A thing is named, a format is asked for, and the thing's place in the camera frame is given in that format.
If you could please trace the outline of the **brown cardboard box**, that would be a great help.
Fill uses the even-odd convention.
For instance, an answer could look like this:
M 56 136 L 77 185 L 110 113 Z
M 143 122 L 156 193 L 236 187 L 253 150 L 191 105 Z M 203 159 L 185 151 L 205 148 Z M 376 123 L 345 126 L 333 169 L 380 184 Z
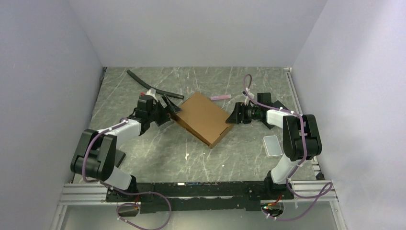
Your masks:
M 174 120 L 211 149 L 234 126 L 226 123 L 230 114 L 199 92 L 184 101 L 180 109 L 181 111 L 173 117 Z

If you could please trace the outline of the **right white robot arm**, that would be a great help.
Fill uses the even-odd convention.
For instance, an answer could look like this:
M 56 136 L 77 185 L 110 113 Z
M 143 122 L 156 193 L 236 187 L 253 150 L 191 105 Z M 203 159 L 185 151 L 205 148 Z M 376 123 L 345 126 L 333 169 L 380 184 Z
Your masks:
M 269 92 L 257 93 L 256 100 L 254 103 L 247 98 L 236 103 L 226 123 L 249 124 L 259 120 L 269 129 L 282 129 L 283 155 L 264 179 L 264 194 L 275 199 L 287 189 L 286 182 L 304 161 L 321 154 L 322 143 L 314 115 L 296 115 L 280 101 L 272 102 Z

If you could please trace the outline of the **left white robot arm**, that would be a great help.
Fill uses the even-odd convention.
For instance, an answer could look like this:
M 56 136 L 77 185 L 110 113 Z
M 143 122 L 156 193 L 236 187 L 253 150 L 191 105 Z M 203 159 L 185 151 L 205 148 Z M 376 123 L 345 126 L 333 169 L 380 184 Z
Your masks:
M 134 200 L 138 193 L 136 177 L 116 166 L 117 148 L 143 135 L 152 122 L 160 126 L 181 112 L 181 108 L 167 95 L 161 98 L 165 106 L 152 95 L 140 95 L 133 113 L 122 118 L 118 124 L 100 130 L 84 130 L 71 160 L 70 170 L 81 175 L 86 183 L 99 182 L 119 191 L 123 200 Z

